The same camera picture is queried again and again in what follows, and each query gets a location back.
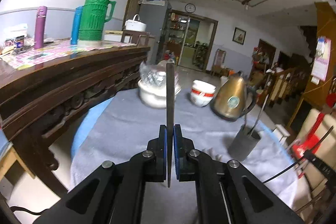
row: white pot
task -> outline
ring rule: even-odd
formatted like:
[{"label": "white pot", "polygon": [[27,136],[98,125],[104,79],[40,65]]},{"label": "white pot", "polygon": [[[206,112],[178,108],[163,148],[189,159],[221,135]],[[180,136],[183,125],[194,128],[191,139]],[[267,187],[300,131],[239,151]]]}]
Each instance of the white pot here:
[{"label": "white pot", "polygon": [[196,106],[206,106],[212,100],[215,91],[214,85],[195,80],[191,88],[190,99]]},{"label": "white pot", "polygon": [[[166,86],[162,88],[153,88],[142,82],[138,81],[139,95],[142,102],[147,106],[154,108],[166,108],[167,107],[167,93]],[[175,99],[176,95],[180,92],[178,87],[175,87]]]},{"label": "white pot", "polygon": [[126,20],[125,22],[125,30],[129,31],[137,31],[137,32],[144,32],[146,30],[146,24],[135,20],[135,18],[138,16],[138,20],[140,20],[140,17],[138,14],[136,14],[133,19]]}]

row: utensil holder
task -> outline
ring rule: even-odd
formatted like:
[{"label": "utensil holder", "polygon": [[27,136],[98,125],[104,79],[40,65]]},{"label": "utensil holder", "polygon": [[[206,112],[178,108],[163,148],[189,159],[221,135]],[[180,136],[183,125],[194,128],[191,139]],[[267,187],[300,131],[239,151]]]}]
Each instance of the utensil holder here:
[{"label": "utensil holder", "polygon": [[227,151],[234,160],[245,160],[260,141],[261,137],[256,130],[253,130],[252,134],[247,135],[251,129],[251,127],[242,125],[228,148]]}]

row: black cable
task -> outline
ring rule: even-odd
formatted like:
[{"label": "black cable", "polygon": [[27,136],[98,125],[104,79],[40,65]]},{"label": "black cable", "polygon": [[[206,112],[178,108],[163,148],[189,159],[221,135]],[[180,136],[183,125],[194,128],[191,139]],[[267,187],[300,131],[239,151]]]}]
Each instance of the black cable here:
[{"label": "black cable", "polygon": [[[313,151],[318,145],[320,145],[325,138],[327,138],[327,136],[330,134],[330,132],[332,132],[332,130],[334,129],[333,126],[331,126],[331,128],[329,128],[329,130],[326,132],[326,134],[324,134],[324,136],[317,142],[316,145],[314,145],[312,147],[312,149],[310,149],[310,151]],[[276,177],[280,176],[281,174],[285,173],[286,171],[288,171],[290,168],[294,167],[295,165],[297,165],[300,161],[302,161],[304,159],[304,156],[299,158],[296,162],[294,162],[292,165],[290,165],[289,167],[287,167],[286,169],[282,170],[280,173],[276,174],[275,176],[269,178],[268,180],[265,180],[263,183],[269,182],[272,179],[275,179]]]},{"label": "black cable", "polygon": [[19,206],[12,206],[11,208],[11,211],[14,213],[15,211],[23,211],[23,212],[26,212],[26,213],[29,213],[31,215],[34,215],[34,216],[40,216],[41,214],[43,214],[46,210],[49,210],[49,209],[44,209],[43,211],[40,211],[39,213],[35,213],[35,212],[32,212],[26,208],[23,208],[23,207],[19,207]]}]

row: refrigerator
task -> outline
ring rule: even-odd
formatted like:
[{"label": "refrigerator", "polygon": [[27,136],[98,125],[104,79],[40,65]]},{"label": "refrigerator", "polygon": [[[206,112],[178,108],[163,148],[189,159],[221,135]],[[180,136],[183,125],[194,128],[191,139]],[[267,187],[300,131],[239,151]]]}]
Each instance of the refrigerator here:
[{"label": "refrigerator", "polygon": [[167,18],[171,12],[171,5],[167,0],[140,1],[140,3],[140,20],[147,24],[146,32],[155,37],[152,55],[147,63],[157,64],[163,55],[167,35]]}]

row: tablecloth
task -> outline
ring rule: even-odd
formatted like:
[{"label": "tablecloth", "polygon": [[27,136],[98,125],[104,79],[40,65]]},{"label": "tablecloth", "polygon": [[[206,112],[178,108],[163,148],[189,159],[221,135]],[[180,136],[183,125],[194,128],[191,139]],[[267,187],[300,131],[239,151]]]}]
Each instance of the tablecloth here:
[{"label": "tablecloth", "polygon": [[[228,122],[217,117],[210,106],[196,107],[188,98],[189,90],[182,90],[175,101],[175,124],[180,124],[182,135],[194,142],[196,149],[222,155],[221,161],[231,159],[227,147],[243,124],[240,118]],[[256,117],[248,116],[248,124]],[[106,107],[88,137],[80,146],[71,165],[72,187],[79,184],[104,160],[115,164],[129,160],[143,151],[149,140],[157,138],[160,124],[166,124],[166,110],[144,105],[138,90],[118,92]],[[272,133],[261,122],[261,140],[243,165],[258,179],[264,181],[288,167],[292,161]],[[297,176],[289,170],[268,182],[267,187],[289,207],[292,206]],[[178,182],[172,162],[171,187],[167,183],[146,183],[143,201],[142,223],[179,224],[195,223],[197,200],[194,182]]]}]

